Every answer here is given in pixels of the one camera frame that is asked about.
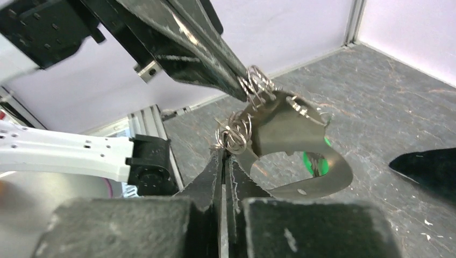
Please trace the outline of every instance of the coiled wire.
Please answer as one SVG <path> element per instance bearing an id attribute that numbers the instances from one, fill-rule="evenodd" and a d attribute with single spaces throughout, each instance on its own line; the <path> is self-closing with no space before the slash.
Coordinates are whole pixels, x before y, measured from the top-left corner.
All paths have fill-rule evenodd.
<path id="1" fill-rule="evenodd" d="M 276 96 L 274 83 L 257 66 L 247 68 L 247 79 L 238 77 L 239 84 L 247 95 L 247 101 L 252 104 L 252 109 L 257 111 L 266 100 L 260 97 L 265 92 L 271 100 Z M 247 119 L 241 119 L 243 111 L 234 112 L 224 121 L 217 121 L 217 144 L 215 147 L 226 148 L 232 154 L 241 154 L 247 149 L 247 144 L 252 137 L 252 116 L 247 114 Z"/>

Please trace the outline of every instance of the green object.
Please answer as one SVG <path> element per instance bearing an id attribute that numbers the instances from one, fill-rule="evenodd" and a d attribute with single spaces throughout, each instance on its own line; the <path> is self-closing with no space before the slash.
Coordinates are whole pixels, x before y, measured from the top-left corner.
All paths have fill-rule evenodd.
<path id="1" fill-rule="evenodd" d="M 325 142 L 326 142 L 326 144 L 328 144 L 328 146 L 331 146 L 331 143 L 329 142 L 329 140 L 326 137 L 325 137 Z M 310 161 L 306 152 L 303 153 L 302 160 L 304 162 L 304 165 L 305 165 L 305 168 L 307 169 L 307 171 L 310 172 L 310 174 L 312 176 L 314 176 L 315 171 L 312 169 L 312 162 Z M 329 170 L 329 166 L 328 166 L 327 160 L 324 158 L 318 159 L 318 171 L 320 171 L 320 176 L 326 175 L 328 170 Z"/>

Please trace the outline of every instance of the curved metal piece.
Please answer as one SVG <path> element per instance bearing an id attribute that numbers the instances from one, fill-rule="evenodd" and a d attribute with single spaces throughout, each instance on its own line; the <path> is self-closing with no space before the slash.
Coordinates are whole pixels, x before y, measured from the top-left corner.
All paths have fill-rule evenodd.
<path id="1" fill-rule="evenodd" d="M 314 199 L 331 195 L 349 186 L 353 181 L 352 169 L 339 153 L 326 144 L 323 126 L 326 121 L 318 111 L 294 94 L 279 90 L 273 93 L 276 100 L 268 100 L 257 111 L 249 105 L 241 114 L 241 118 L 250 114 L 252 121 L 252 137 L 248 150 L 237 155 L 237 161 L 243 170 L 250 171 L 255 161 L 271 153 L 318 153 L 325 157 L 329 165 L 329 171 L 325 175 L 268 191 L 276 198 Z M 269 99 L 266 93 L 262 93 L 260 97 Z M 289 104 L 290 97 L 303 109 L 307 109 L 306 116 Z"/>

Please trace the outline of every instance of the green ring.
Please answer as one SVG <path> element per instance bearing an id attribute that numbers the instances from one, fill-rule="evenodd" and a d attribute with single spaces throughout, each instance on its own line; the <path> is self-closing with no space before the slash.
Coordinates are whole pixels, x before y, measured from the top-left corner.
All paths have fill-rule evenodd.
<path id="1" fill-rule="evenodd" d="M 326 142 L 326 144 L 328 144 L 328 146 L 331 146 L 331 143 L 329 142 L 329 140 L 326 137 L 325 137 L 325 142 Z M 307 157 L 306 152 L 303 153 L 302 161 L 304 162 L 304 166 L 307 169 L 307 171 L 310 172 L 310 174 L 313 176 L 314 170 L 312 170 L 312 163 L 310 163 L 310 160 Z M 319 170 L 322 172 L 322 176 L 326 175 L 326 173 L 329 170 L 329 166 L 328 166 L 326 159 L 320 159 L 318 161 L 318 167 L 319 167 Z"/>

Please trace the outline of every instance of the black object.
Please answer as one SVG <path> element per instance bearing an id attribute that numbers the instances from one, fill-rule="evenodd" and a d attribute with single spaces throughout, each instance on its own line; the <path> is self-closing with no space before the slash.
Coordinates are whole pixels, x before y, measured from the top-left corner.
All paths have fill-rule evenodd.
<path id="1" fill-rule="evenodd" d="M 402 154 L 389 167 L 456 204 L 456 148 Z"/>
<path id="2" fill-rule="evenodd" d="M 125 160 L 130 166 L 128 184 L 138 187 L 139 196 L 170 196 L 179 191 L 169 159 L 169 140 L 137 134 L 133 141 L 132 157 Z"/>
<path id="3" fill-rule="evenodd" d="M 174 197 L 61 205 L 33 257 L 219 257 L 224 183 L 230 258 L 401 257 L 377 208 L 274 199 L 222 149 Z"/>
<path id="4" fill-rule="evenodd" d="M 0 33 L 41 69 L 74 55 L 102 24 L 137 61 L 156 61 L 174 80 L 246 101 L 246 68 L 221 39 L 210 0 L 15 0 L 0 10 Z"/>

